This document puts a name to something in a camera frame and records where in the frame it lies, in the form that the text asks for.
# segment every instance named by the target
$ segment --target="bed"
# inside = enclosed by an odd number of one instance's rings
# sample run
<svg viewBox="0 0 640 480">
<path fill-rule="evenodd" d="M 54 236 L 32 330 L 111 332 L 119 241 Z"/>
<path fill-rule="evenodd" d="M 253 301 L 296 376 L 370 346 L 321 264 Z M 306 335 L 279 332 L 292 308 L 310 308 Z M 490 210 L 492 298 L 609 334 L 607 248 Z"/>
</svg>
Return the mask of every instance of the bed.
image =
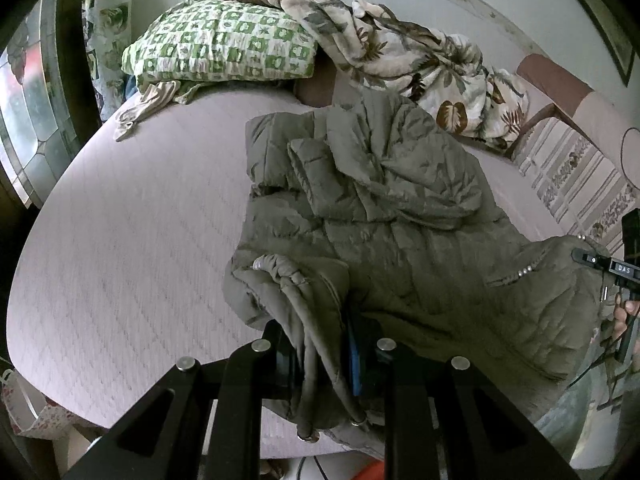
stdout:
<svg viewBox="0 0 640 480">
<path fill-rule="evenodd" d="M 180 356 L 210 362 L 257 338 L 221 288 L 250 190 L 244 124 L 307 110 L 280 89 L 221 89 L 162 110 L 122 142 L 107 121 L 54 188 L 20 257 L 7 319 L 20 373 L 108 428 Z M 469 149 L 516 225 L 532 238 L 559 234 L 514 166 Z M 263 413 L 265 458 L 340 450 L 325 437 L 301 442 L 293 424 Z"/>
</svg>

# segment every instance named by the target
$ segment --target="floral fabric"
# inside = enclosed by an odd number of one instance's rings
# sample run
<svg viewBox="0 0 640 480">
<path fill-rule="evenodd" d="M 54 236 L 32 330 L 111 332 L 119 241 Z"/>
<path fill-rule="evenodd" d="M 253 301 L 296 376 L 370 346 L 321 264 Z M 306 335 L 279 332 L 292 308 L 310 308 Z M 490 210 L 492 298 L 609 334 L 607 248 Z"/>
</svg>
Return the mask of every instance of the floral fabric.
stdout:
<svg viewBox="0 0 640 480">
<path fill-rule="evenodd" d="M 55 440 L 65 436 L 74 424 L 94 426 L 40 393 L 17 371 L 4 377 L 0 398 L 16 435 Z"/>
<path fill-rule="evenodd" d="M 131 0 L 83 0 L 84 45 L 104 122 L 125 101 L 122 53 L 131 43 Z"/>
<path fill-rule="evenodd" d="M 284 10 L 354 86 L 389 88 L 430 113 L 444 130 L 503 153 L 520 135 L 529 99 L 519 76 L 482 65 L 461 34 L 401 22 L 384 6 L 354 0 L 262 0 Z"/>
</svg>

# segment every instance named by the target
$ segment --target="metal screw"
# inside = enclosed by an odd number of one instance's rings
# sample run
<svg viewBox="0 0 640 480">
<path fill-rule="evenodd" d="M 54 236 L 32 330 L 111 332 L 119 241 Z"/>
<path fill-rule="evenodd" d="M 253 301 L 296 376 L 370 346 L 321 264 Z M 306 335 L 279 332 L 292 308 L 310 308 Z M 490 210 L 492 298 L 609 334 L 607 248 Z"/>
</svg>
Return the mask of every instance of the metal screw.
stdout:
<svg viewBox="0 0 640 480">
<path fill-rule="evenodd" d="M 196 365 L 196 359 L 189 356 L 184 356 L 178 359 L 175 364 L 181 372 L 186 372 L 187 370 L 191 370 Z"/>
<path fill-rule="evenodd" d="M 271 343 L 267 339 L 256 339 L 251 343 L 251 348 L 254 352 L 266 352 L 271 348 Z"/>
<path fill-rule="evenodd" d="M 471 363 L 466 357 L 457 355 L 451 360 L 451 366 L 453 366 L 456 370 L 467 370 L 471 366 Z"/>
<path fill-rule="evenodd" d="M 378 348 L 384 350 L 385 352 L 391 352 L 398 346 L 396 342 L 390 337 L 382 337 L 378 339 L 377 345 Z"/>
<path fill-rule="evenodd" d="M 93 446 L 95 446 L 96 444 L 98 444 L 98 441 L 101 439 L 102 437 L 99 436 L 98 438 L 96 438 L 91 444 L 89 444 L 89 447 L 86 449 L 87 451 L 89 451 Z"/>
</svg>

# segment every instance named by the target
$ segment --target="picture frame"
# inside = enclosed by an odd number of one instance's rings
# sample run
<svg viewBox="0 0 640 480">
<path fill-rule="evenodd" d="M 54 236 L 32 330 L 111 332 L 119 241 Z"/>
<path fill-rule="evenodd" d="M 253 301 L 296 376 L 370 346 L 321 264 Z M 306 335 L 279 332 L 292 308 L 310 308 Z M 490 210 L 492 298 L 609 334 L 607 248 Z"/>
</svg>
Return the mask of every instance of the picture frame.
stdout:
<svg viewBox="0 0 640 480">
<path fill-rule="evenodd" d="M 625 86 L 633 70 L 636 50 L 631 38 L 602 0 L 578 0 L 598 29 Z"/>
</svg>

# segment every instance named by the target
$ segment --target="window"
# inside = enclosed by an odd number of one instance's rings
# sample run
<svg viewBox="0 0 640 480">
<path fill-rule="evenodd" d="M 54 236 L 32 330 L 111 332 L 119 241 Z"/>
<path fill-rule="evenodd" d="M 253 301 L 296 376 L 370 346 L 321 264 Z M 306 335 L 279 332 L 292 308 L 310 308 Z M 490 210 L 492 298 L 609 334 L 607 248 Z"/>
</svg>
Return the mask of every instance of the window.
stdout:
<svg viewBox="0 0 640 480">
<path fill-rule="evenodd" d="M 78 153 L 56 53 L 56 0 L 40 0 L 0 56 L 0 162 L 37 207 Z"/>
</svg>

